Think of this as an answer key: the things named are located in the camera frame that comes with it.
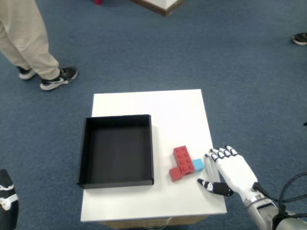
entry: person's leg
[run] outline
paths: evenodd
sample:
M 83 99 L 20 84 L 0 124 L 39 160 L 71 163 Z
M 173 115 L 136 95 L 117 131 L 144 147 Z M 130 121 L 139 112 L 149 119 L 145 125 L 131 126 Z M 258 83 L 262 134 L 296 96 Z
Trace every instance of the person's leg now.
M 20 71 L 19 77 L 23 80 L 28 80 L 35 75 L 30 65 L 26 62 L 24 57 L 19 53 L 18 49 L 10 41 L 4 25 L 0 22 L 0 51 L 4 56 Z
M 18 49 L 10 41 L 4 25 L 0 22 L 0 51 L 4 56 L 15 66 L 27 70 L 31 69 L 30 65 L 26 62 L 24 57 L 19 53 Z
M 35 0 L 0 0 L 0 21 L 11 41 L 1 39 L 1 50 L 13 64 L 30 67 L 46 80 L 59 76 L 59 63 L 49 53 L 45 24 Z

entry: black sneaker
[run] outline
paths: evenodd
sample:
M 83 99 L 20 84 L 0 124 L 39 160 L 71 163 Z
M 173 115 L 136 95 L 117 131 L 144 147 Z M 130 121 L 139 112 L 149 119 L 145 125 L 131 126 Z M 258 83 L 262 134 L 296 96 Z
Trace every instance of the black sneaker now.
M 60 74 L 53 80 L 42 80 L 40 88 L 45 91 L 53 90 L 61 85 L 67 85 L 74 80 L 78 75 L 75 67 L 60 69 Z
M 300 46 L 307 45 L 307 33 L 301 33 L 292 36 L 292 41 Z
M 34 75 L 36 75 L 33 69 L 25 70 L 20 66 L 17 66 L 17 69 L 19 70 L 19 77 L 25 81 L 31 79 Z

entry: black box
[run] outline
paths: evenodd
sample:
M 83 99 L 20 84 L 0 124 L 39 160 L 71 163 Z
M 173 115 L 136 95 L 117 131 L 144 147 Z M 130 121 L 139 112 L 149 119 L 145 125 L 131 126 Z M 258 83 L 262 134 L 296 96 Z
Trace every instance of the black box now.
M 78 185 L 107 188 L 154 184 L 150 115 L 86 118 Z

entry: table top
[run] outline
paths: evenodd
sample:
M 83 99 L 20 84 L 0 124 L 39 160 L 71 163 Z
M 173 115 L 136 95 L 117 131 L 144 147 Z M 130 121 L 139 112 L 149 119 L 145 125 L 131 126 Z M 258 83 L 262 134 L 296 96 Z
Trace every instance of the table top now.
M 212 148 L 201 90 L 95 94 L 92 116 L 152 116 L 154 185 L 84 189 L 81 221 L 112 221 L 226 213 L 224 197 L 205 191 L 197 178 L 219 182 L 204 154 Z M 173 148 L 186 145 L 205 170 L 172 182 Z

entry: red lego brick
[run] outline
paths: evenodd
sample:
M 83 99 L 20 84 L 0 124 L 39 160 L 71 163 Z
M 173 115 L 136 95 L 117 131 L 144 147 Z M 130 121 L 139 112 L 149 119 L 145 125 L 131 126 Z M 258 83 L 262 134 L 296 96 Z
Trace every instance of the red lego brick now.
M 170 169 L 169 170 L 169 175 L 172 178 L 172 182 L 180 180 L 183 177 L 179 167 Z
M 101 5 L 102 0 L 94 0 L 96 5 Z
M 174 148 L 173 154 L 183 175 L 188 175 L 195 171 L 186 146 Z

